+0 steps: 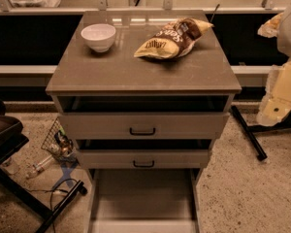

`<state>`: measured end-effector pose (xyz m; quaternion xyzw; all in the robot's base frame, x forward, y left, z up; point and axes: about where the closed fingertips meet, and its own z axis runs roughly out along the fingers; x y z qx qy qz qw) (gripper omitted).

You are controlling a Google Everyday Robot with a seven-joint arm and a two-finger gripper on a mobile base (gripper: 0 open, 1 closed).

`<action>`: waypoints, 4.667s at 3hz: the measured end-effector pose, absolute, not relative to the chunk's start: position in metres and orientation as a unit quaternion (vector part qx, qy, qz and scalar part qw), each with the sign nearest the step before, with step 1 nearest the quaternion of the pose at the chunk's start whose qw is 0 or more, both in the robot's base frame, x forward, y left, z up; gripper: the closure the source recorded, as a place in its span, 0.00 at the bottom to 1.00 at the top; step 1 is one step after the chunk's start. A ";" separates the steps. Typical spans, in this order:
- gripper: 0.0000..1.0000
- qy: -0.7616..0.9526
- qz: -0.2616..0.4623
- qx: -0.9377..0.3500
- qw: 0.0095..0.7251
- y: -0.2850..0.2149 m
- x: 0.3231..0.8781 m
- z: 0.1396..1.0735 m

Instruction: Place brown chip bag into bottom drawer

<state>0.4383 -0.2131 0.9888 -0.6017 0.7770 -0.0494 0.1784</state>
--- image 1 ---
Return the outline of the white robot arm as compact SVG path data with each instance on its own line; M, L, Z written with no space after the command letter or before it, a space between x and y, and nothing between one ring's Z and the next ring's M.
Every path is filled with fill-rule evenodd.
M273 66L266 82L266 94L262 98L257 122L263 126L274 126L282 122L291 112L291 4L258 29L263 37L276 37L277 49L288 60L281 66Z

